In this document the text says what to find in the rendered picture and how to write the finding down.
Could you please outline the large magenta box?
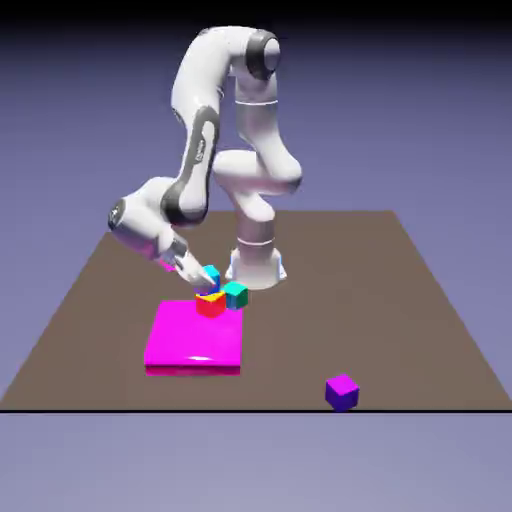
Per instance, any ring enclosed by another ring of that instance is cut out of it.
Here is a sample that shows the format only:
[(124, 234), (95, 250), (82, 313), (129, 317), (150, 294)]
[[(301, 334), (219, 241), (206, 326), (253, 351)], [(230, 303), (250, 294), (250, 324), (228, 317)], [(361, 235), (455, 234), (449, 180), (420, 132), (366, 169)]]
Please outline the large magenta box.
[(148, 375), (238, 375), (243, 312), (225, 310), (215, 318), (196, 311), (193, 301), (166, 300), (157, 308), (144, 350)]

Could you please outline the small purple cube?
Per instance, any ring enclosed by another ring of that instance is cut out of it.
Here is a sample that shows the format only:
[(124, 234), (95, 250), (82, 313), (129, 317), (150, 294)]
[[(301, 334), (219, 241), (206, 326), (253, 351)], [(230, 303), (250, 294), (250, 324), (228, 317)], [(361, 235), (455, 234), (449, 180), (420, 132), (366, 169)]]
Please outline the small purple cube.
[(347, 374), (326, 381), (325, 400), (336, 412), (345, 412), (357, 406), (360, 387)]

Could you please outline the small red cube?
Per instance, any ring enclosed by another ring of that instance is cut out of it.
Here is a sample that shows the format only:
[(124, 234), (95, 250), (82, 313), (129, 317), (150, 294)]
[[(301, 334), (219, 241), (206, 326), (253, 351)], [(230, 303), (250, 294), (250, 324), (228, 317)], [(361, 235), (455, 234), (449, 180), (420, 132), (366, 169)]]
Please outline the small red cube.
[(198, 314), (215, 318), (226, 309), (226, 294), (223, 290), (211, 294), (196, 294), (195, 306)]

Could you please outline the small green cube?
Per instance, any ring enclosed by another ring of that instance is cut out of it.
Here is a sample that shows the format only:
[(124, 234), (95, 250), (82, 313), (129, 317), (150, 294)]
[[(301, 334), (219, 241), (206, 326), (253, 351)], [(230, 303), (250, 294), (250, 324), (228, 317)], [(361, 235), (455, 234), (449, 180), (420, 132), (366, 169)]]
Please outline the small green cube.
[(225, 294), (227, 309), (239, 310), (248, 304), (249, 291), (244, 284), (230, 281), (223, 286), (222, 291)]

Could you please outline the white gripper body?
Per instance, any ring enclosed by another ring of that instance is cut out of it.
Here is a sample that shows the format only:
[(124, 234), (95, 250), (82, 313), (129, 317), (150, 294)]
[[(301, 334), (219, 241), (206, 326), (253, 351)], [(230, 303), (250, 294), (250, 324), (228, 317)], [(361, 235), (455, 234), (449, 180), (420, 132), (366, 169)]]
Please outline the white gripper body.
[(190, 251), (187, 251), (183, 256), (176, 255), (174, 257), (174, 267), (178, 275), (199, 294), (210, 294), (216, 287), (216, 282)]

